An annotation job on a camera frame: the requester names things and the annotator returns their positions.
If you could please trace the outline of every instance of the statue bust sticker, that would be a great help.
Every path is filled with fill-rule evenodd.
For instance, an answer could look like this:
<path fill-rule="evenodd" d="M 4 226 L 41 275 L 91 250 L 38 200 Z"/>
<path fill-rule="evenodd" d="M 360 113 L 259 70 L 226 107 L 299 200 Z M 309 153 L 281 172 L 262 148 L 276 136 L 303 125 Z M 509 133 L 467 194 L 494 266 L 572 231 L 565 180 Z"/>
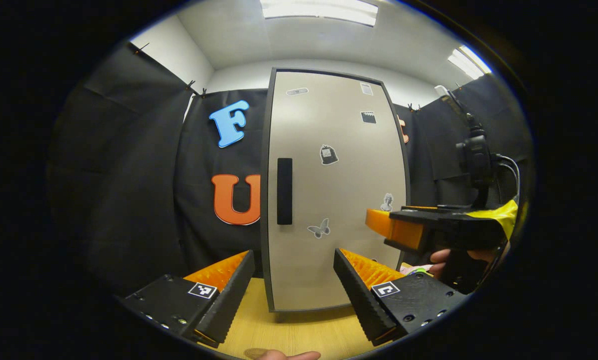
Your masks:
<path fill-rule="evenodd" d="M 392 194 L 386 193 L 383 197 L 383 203 L 381 204 L 381 210 L 384 212 L 391 212 L 392 211 L 392 201 L 393 201 Z"/>

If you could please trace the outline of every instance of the ceiling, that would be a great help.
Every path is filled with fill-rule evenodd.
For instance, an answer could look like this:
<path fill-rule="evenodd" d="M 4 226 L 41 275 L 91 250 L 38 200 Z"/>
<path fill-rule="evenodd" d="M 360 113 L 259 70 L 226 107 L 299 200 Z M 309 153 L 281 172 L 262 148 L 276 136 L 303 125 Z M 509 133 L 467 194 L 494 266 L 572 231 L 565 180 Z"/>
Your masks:
<path fill-rule="evenodd" d="M 450 32 L 402 4 L 365 1 L 379 7 L 374 27 L 330 18 L 265 19 L 259 0 L 204 0 L 178 17 L 216 70 L 323 59 L 377 66 L 447 88 L 472 80 L 447 61 L 461 45 Z"/>

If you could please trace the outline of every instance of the metal frame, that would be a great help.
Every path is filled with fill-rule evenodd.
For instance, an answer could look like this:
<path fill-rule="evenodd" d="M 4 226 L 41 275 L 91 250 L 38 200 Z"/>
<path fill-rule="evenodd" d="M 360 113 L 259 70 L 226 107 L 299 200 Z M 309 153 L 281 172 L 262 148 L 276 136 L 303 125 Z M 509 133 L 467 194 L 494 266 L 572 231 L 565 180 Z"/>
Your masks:
<path fill-rule="evenodd" d="M 263 140 L 262 140 L 262 153 L 261 153 L 261 264 L 263 266 L 263 274 L 264 274 L 264 283 L 265 283 L 265 294 L 267 297 L 267 305 L 269 312 L 275 313 L 295 313 L 295 312 L 321 312 L 324 310 L 334 310 L 339 308 L 346 308 L 350 305 L 340 305 L 340 306 L 332 306 L 332 307 L 325 307 L 321 309 L 311 309 L 311 310 L 275 310 L 274 309 L 274 297 L 272 294 L 272 281 L 270 277 L 270 254 L 269 254 L 269 243 L 268 243 L 268 223 L 267 223 L 267 194 L 268 194 L 268 165 L 269 165 L 269 155 L 270 155 L 270 125 L 272 121 L 272 102 L 274 97 L 274 82 L 276 80 L 276 73 L 278 72 L 286 72 L 286 73 L 311 73 L 311 74 L 322 74 L 322 75 L 331 75 L 331 76 L 340 76 L 342 78 L 349 78 L 354 80 L 359 80 L 360 82 L 370 83 L 381 86 L 383 92 L 385 93 L 386 98 L 388 99 L 388 104 L 390 105 L 390 110 L 392 111 L 392 117 L 394 118 L 395 126 L 397 127 L 397 135 L 399 136 L 399 143 L 401 144 L 401 154 L 403 157 L 403 169 L 406 176 L 406 205 L 410 205 L 410 173 L 408 167 L 408 153 L 406 150 L 406 144 L 403 142 L 402 137 L 402 130 L 401 125 L 399 123 L 399 118 L 397 116 L 397 111 L 392 104 L 392 100 L 390 99 L 390 95 L 388 94 L 388 89 L 385 88 L 385 84 L 380 80 L 370 79 L 369 77 L 363 77 L 359 75 L 353 75 L 351 73 L 344 73 L 344 72 L 337 72 L 337 71 L 326 71 L 326 70 L 316 70 L 310 68 L 288 68 L 288 67 L 273 67 L 272 73 L 270 75 L 270 84 L 268 86 L 267 91 L 267 100 L 265 104 L 265 117 L 264 117 L 264 125 L 263 125 Z M 405 253 L 402 251 L 399 255 L 398 264 L 401 266 L 403 262 Z"/>

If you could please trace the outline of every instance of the orange letter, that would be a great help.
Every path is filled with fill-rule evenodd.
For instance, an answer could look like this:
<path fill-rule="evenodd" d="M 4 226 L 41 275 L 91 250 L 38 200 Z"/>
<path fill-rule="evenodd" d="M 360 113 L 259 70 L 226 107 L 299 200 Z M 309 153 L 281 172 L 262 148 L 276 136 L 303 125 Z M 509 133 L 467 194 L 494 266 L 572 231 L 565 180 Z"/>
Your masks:
<path fill-rule="evenodd" d="M 234 186 L 239 178 L 234 175 L 214 175 L 214 214 L 224 223 L 249 225 L 261 217 L 261 176 L 250 175 L 246 183 L 250 184 L 250 208 L 246 212 L 237 212 L 232 207 Z"/>

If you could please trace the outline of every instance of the green object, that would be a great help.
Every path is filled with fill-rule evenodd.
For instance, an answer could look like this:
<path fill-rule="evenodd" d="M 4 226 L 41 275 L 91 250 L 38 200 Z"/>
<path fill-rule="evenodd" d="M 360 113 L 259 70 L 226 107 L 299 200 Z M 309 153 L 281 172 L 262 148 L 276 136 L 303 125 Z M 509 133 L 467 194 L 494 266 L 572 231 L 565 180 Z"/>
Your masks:
<path fill-rule="evenodd" d="M 414 271 L 411 271 L 408 275 L 412 275 L 412 274 L 414 274 L 416 272 L 425 272 L 425 269 L 424 268 L 418 268 L 418 269 L 416 269 Z"/>

